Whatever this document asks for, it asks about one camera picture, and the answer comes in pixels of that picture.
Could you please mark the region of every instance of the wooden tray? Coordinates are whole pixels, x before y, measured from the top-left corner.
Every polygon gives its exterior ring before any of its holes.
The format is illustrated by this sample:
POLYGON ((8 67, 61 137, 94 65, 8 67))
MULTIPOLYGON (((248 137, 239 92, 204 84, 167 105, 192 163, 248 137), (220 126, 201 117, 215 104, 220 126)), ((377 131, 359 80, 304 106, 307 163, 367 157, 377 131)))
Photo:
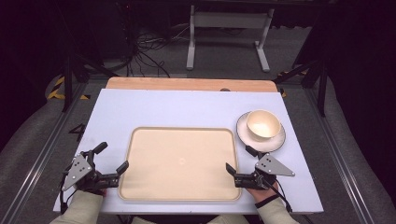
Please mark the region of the wooden tray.
POLYGON ((232 201, 239 198, 228 162, 237 167, 233 132, 213 128, 134 130, 119 193, 124 200, 232 201))

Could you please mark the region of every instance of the bowl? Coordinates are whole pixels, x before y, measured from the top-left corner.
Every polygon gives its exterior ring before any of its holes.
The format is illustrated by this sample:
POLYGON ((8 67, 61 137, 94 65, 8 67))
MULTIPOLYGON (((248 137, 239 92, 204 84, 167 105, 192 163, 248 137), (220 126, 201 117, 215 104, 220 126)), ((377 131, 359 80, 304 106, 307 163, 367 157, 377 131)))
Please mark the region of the bowl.
POLYGON ((266 110, 254 110, 247 115, 247 130, 256 141, 265 141, 279 134, 279 119, 266 110))

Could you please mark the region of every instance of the plate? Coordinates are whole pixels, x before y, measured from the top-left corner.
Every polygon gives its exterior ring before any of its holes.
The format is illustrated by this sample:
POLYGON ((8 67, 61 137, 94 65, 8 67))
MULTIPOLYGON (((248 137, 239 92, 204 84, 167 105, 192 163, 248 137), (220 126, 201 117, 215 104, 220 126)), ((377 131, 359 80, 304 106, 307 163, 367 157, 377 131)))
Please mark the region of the plate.
POLYGON ((285 143, 286 133, 282 124, 280 124, 281 129, 279 134, 277 134, 275 137, 259 142, 249 136, 247 122, 248 112, 242 115, 236 123, 236 131, 238 132, 238 136, 242 142, 245 143, 245 145, 251 146, 260 152, 272 152, 282 147, 283 143, 285 143))

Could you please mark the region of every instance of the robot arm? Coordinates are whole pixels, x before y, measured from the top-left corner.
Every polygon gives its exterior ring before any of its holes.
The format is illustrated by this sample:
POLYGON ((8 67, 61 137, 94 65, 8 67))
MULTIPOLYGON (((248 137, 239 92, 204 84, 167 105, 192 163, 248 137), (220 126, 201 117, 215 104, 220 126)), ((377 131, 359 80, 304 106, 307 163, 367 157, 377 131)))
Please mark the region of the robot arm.
POLYGON ((101 192, 101 189, 117 188, 119 186, 120 176, 129 167, 128 161, 125 161, 116 170, 115 174, 102 175, 95 170, 94 155, 99 154, 106 147, 107 143, 103 142, 92 150, 80 152, 64 170, 60 190, 62 214, 67 210, 67 203, 64 202, 64 191, 72 186, 92 193, 101 192))
POLYGON ((233 176, 235 186, 245 189, 272 189, 286 203, 287 210, 291 212, 289 202, 273 185, 277 175, 295 176, 295 173, 269 153, 256 151, 250 146, 246 146, 246 150, 253 157, 257 156, 259 161, 255 164, 254 172, 251 174, 238 174, 230 164, 226 163, 226 170, 233 176))

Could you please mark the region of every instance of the white tabletop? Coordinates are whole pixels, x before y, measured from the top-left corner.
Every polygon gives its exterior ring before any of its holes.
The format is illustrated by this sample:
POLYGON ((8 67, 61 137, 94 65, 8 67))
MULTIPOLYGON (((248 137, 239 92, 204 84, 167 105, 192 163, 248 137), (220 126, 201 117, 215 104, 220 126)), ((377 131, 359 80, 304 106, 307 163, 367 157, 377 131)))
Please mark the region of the white tabletop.
MULTIPOLYGON (((239 172, 254 171, 257 158, 245 151, 236 133, 241 115, 255 109, 273 112, 285 128, 284 145, 271 153, 295 174, 278 176, 293 213, 323 212, 318 192, 309 173, 299 142, 278 92, 237 91, 133 91, 103 89, 78 146, 93 149, 102 142, 108 147, 94 162, 102 174, 113 174, 125 161, 132 131, 137 127, 227 128, 236 142, 239 172)), ((71 188, 65 197, 71 194, 71 188)), ((53 208, 60 211, 59 200, 53 208)), ((143 202, 124 201, 118 189, 108 189, 102 212, 108 214, 256 214, 253 198, 243 189, 234 202, 143 202)))

